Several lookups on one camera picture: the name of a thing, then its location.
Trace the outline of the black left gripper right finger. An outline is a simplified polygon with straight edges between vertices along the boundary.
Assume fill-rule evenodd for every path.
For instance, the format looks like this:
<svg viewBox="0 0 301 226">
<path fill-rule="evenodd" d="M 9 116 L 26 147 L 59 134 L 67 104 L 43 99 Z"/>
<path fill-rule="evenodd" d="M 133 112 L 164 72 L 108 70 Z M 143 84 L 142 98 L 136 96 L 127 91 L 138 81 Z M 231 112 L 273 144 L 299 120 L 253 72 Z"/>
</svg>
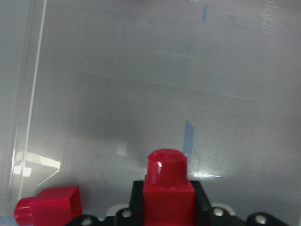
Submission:
<svg viewBox="0 0 301 226">
<path fill-rule="evenodd" d="M 194 225 L 209 226 L 211 203 L 199 181 L 192 180 L 191 184 L 195 190 Z"/>
</svg>

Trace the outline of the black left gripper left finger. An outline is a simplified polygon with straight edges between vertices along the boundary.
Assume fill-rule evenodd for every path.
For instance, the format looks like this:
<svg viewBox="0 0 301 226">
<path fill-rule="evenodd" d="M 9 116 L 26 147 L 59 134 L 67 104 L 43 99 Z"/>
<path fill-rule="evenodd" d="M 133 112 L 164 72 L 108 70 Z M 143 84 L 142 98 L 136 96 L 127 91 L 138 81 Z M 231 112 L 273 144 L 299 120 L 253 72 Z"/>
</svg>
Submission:
<svg viewBox="0 0 301 226">
<path fill-rule="evenodd" d="M 133 182 L 131 190 L 129 209 L 134 226 L 144 225 L 143 186 L 144 181 L 137 180 Z"/>
</svg>

